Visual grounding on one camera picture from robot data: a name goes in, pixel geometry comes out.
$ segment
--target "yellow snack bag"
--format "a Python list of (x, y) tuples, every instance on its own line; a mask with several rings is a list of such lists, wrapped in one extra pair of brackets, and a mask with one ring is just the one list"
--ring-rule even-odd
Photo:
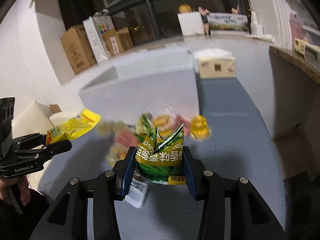
[(48, 130), (45, 143), (77, 139), (94, 128), (100, 119), (100, 115), (84, 109), (82, 114)]

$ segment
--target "table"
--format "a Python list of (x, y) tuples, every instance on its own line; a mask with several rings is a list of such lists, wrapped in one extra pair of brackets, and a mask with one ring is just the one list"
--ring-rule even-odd
[[(185, 138), (194, 158), (220, 176), (246, 176), (265, 199), (280, 224), (285, 225), (285, 191), (278, 155), (267, 127), (237, 79), (197, 79), (200, 112), (212, 128), (204, 142)], [(57, 155), (43, 175), (39, 190), (53, 199), (72, 177), (97, 177), (111, 169), (105, 155), (112, 138), (95, 130), (72, 142), (69, 153)], [(150, 184), (144, 206), (115, 203), (122, 239), (196, 239), (203, 202), (196, 202), (187, 186)], [(226, 236), (230, 234), (226, 202)], [(88, 239), (92, 237), (92, 201), (88, 204)]]
[(275, 46), (270, 46), (269, 50), (302, 70), (306, 75), (312, 78), (318, 86), (320, 86), (320, 71), (309, 64), (303, 56), (299, 55), (295, 51)]

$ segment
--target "white cardboard box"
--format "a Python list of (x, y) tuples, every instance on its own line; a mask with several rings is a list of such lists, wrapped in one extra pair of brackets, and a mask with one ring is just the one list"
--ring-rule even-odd
[(183, 36), (205, 34), (200, 12), (178, 13)]
[(192, 119), (199, 114), (196, 77), (192, 65), (162, 68), (116, 77), (79, 91), (84, 106), (106, 120), (135, 124), (146, 111)]

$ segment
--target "white shopping bag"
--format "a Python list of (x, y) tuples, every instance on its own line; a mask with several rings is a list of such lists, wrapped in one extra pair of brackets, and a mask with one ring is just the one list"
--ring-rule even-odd
[(85, 32), (97, 62), (101, 62), (110, 57), (108, 46), (102, 38), (103, 33), (114, 29), (111, 17), (104, 15), (107, 11), (108, 10), (102, 10), (101, 12), (96, 12), (93, 17), (89, 17), (83, 21)]

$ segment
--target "countertop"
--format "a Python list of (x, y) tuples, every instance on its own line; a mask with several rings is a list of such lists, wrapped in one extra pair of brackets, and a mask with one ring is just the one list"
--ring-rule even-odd
[(318, 86), (320, 86), (320, 71), (316, 70), (312, 65), (306, 62), (306, 60), (298, 53), (275, 46), (270, 46), (270, 51), (301, 69), (310, 78), (312, 78)]

